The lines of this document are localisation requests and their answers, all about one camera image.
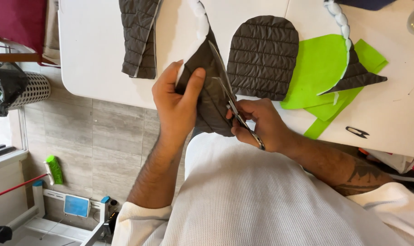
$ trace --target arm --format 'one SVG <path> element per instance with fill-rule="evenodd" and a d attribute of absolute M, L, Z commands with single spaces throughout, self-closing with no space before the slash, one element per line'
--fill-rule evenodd
<path fill-rule="evenodd" d="M 160 136 L 120 210 L 113 245 L 160 245 L 166 232 L 182 147 L 195 126 L 196 103 L 205 78 L 205 70 L 198 68 L 184 95 L 175 93 L 181 64 L 172 63 L 152 87 L 160 117 Z"/>
<path fill-rule="evenodd" d="M 195 70 L 184 95 L 180 95 L 175 93 L 175 81 L 181 64 L 172 63 L 152 87 L 160 117 L 160 136 L 127 198 L 127 202 L 143 208 L 171 205 L 182 147 L 195 126 L 196 103 L 204 84 L 205 70 Z"/>
<path fill-rule="evenodd" d="M 378 168 L 291 131 L 269 99 L 240 100 L 237 103 L 243 116 L 256 122 L 255 132 L 264 142 L 266 151 L 278 152 L 295 160 L 341 195 L 365 193 L 392 182 L 392 178 Z M 258 147 L 246 129 L 237 121 L 233 124 L 231 131 L 238 140 Z"/>

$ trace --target lime green fabric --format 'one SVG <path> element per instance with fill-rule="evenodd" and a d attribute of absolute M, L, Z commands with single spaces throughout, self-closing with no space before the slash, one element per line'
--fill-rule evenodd
<path fill-rule="evenodd" d="M 339 81 L 346 67 L 346 46 L 341 35 L 330 34 L 300 42 L 297 64 L 283 109 L 302 109 L 333 103 L 334 93 L 316 96 Z"/>
<path fill-rule="evenodd" d="M 357 52 L 360 63 L 363 64 L 369 72 L 377 74 L 388 64 L 384 56 L 362 39 L 354 45 L 354 49 Z M 304 136 L 311 139 L 317 139 L 340 112 L 354 100 L 362 89 L 363 87 L 359 87 L 341 91 L 344 92 L 342 94 L 339 92 L 338 103 L 336 105 L 331 103 L 306 108 L 308 112 L 318 117 L 318 119 L 316 119 L 310 128 L 307 129 Z"/>

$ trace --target rounded quilted fabric piece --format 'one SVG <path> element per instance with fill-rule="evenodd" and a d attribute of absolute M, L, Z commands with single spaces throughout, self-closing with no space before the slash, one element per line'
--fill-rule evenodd
<path fill-rule="evenodd" d="M 247 20 L 231 41 L 227 73 L 238 95 L 281 101 L 286 97 L 298 55 L 298 32 L 285 18 Z"/>

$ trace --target shirt sleeve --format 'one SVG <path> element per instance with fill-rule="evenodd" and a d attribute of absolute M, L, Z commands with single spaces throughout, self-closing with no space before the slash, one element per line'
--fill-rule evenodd
<path fill-rule="evenodd" d="M 414 245 L 414 194 L 405 186 L 390 182 L 347 198 L 375 213 L 383 223 Z"/>
<path fill-rule="evenodd" d="M 160 245 L 165 236 L 171 211 L 171 206 L 150 209 L 125 202 L 117 216 L 112 245 Z"/>

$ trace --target fingernail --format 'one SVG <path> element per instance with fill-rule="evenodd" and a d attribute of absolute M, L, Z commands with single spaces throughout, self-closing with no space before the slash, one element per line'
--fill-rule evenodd
<path fill-rule="evenodd" d="M 203 68 L 197 68 L 194 72 L 195 76 L 204 78 L 206 76 L 206 71 Z"/>

